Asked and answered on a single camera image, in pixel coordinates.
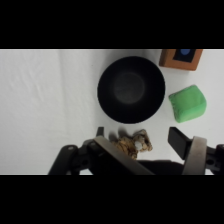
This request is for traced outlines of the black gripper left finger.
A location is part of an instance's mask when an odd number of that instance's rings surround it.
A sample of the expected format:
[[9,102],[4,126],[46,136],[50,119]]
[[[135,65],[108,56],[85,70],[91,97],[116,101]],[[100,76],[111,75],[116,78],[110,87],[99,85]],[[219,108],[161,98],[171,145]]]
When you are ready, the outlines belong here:
[[85,169],[93,175],[153,175],[107,140],[103,127],[97,129],[95,138],[86,140],[80,148],[75,145],[62,147],[49,175],[79,175]]

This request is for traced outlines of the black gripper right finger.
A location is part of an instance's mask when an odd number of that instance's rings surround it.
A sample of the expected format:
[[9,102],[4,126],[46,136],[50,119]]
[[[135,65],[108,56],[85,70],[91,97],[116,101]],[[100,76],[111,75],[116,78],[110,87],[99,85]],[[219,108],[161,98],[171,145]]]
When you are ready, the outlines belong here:
[[205,138],[190,139],[176,127],[169,128],[168,143],[184,160],[183,175],[203,175],[206,169],[224,175],[224,144],[209,147]]

